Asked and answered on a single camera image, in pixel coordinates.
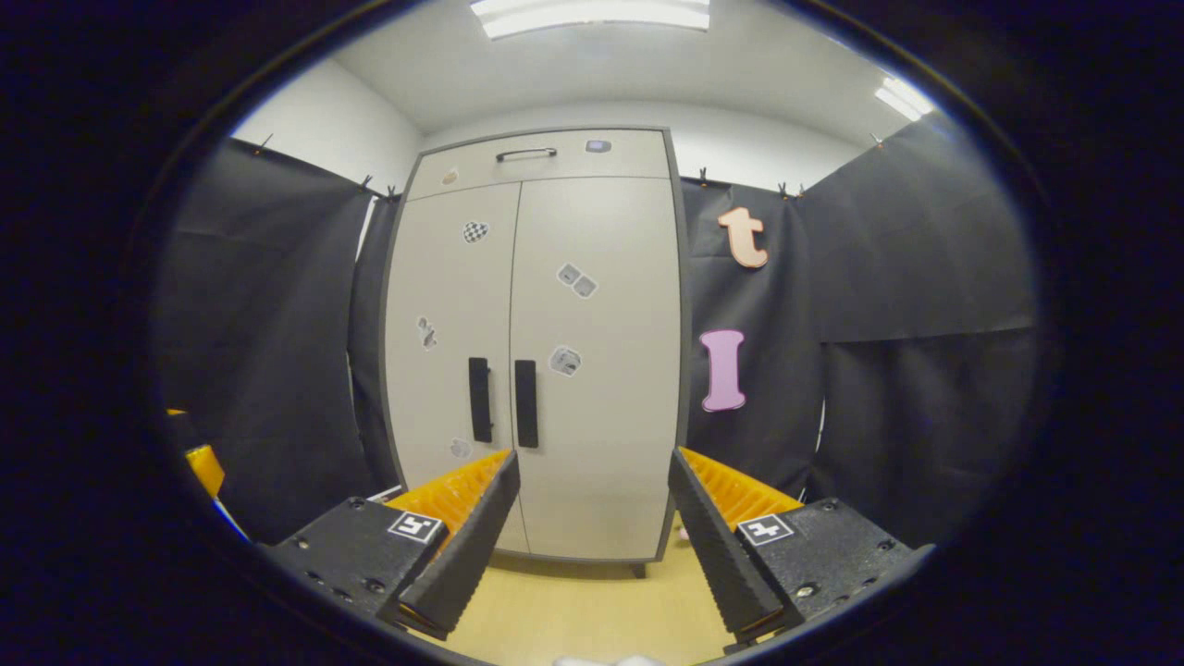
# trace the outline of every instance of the pink letter i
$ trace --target pink letter i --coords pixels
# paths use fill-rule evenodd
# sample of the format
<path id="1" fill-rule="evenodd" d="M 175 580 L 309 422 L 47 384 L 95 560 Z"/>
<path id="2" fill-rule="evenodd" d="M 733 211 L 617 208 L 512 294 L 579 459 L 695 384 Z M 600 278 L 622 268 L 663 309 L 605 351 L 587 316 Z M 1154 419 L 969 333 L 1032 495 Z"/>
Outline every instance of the pink letter i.
<path id="1" fill-rule="evenodd" d="M 712 376 L 703 409 L 740 409 L 745 397 L 740 392 L 740 361 L 736 351 L 740 342 L 744 342 L 744 333 L 732 329 L 708 331 L 699 337 L 699 341 L 707 347 Z"/>

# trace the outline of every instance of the cabinet handle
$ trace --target cabinet handle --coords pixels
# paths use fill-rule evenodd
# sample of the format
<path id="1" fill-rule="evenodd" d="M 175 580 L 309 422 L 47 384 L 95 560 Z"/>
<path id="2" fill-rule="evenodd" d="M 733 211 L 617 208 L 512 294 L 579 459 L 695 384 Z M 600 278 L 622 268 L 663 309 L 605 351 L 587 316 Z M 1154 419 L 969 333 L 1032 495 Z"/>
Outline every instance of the cabinet handle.
<path id="1" fill-rule="evenodd" d="M 539 403 L 534 386 L 534 361 L 514 361 L 514 392 L 517 404 L 519 446 L 539 448 Z"/>
<path id="2" fill-rule="evenodd" d="M 527 148 L 526 151 L 510 151 L 508 153 L 497 153 L 497 161 L 504 162 L 506 155 L 517 155 L 521 153 L 542 153 L 546 152 L 548 158 L 554 158 L 559 154 L 559 151 L 554 148 Z"/>
<path id="3" fill-rule="evenodd" d="M 487 444 L 494 441 L 494 424 L 489 421 L 489 361 L 469 359 L 469 411 L 472 414 L 472 438 Z"/>

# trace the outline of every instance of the drawer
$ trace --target drawer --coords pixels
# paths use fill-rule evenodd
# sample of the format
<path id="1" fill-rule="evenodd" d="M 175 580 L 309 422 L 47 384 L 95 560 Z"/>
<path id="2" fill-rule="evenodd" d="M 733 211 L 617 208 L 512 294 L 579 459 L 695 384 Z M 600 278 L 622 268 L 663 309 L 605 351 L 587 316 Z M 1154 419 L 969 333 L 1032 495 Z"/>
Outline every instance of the drawer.
<path id="1" fill-rule="evenodd" d="M 590 141 L 607 149 L 590 151 Z M 501 153 L 530 151 L 507 155 Z M 407 199 L 498 182 L 614 175 L 670 178 L 665 141 L 652 129 L 578 129 L 493 139 L 430 153 L 419 160 Z"/>

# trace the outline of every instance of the white cabinet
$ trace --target white cabinet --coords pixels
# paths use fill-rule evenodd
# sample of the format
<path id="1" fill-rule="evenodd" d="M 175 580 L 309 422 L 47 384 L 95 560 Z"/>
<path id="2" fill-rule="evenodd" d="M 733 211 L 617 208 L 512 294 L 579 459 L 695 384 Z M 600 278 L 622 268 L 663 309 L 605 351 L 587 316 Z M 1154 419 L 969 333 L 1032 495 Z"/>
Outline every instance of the white cabinet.
<path id="1" fill-rule="evenodd" d="M 501 550 L 661 557 L 690 316 L 668 147 L 662 130 L 551 132 L 423 155 L 412 175 L 387 280 L 392 452 L 414 488 L 515 447 Z M 529 152 L 498 162 L 509 151 Z"/>

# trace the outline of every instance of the floor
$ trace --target floor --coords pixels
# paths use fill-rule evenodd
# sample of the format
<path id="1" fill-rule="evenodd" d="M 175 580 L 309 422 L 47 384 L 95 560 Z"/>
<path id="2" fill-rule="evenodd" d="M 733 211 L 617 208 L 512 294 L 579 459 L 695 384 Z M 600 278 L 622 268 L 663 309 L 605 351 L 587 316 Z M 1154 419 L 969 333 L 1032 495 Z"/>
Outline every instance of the floor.
<path id="1" fill-rule="evenodd" d="M 723 655 L 723 628 L 677 514 L 662 562 L 633 577 L 628 565 L 534 562 L 495 555 L 448 641 L 417 635 L 498 665 L 552 666 L 560 657 L 612 664 L 632 654 L 667 666 Z"/>

